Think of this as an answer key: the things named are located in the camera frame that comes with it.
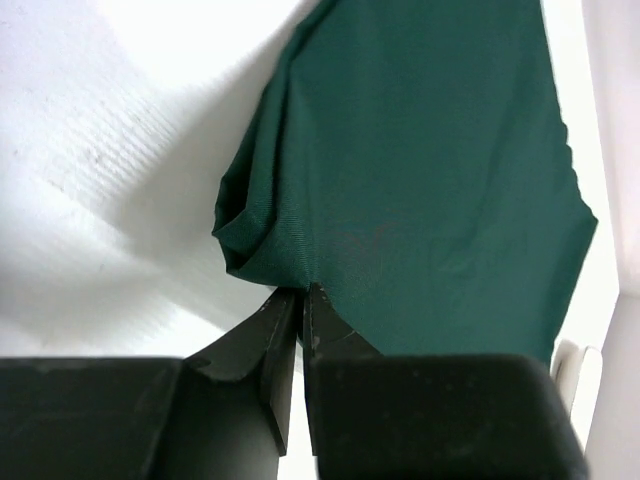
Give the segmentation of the dark green cloth placemat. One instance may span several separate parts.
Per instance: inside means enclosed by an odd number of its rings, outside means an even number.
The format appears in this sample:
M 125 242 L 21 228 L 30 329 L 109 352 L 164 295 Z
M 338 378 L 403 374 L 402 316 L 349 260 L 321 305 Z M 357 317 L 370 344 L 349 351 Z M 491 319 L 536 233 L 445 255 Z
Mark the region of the dark green cloth placemat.
M 323 1 L 215 205 L 229 274 L 318 284 L 390 355 L 549 362 L 597 221 L 537 1 Z

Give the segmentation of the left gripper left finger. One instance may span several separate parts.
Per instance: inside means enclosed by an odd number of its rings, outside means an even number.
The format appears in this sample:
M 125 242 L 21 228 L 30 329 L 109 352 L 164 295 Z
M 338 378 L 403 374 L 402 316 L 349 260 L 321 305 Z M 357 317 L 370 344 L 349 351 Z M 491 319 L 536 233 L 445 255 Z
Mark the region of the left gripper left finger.
M 273 479 L 288 444 L 295 295 L 188 358 L 7 357 L 5 479 Z

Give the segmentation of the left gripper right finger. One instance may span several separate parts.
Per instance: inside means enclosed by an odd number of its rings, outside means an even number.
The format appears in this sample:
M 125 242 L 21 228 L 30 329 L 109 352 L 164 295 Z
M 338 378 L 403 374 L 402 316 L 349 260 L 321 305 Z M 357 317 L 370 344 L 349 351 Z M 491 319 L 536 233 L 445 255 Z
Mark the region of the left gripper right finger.
M 521 355 L 384 356 L 313 286 L 305 399 L 322 479 L 582 479 L 547 369 Z

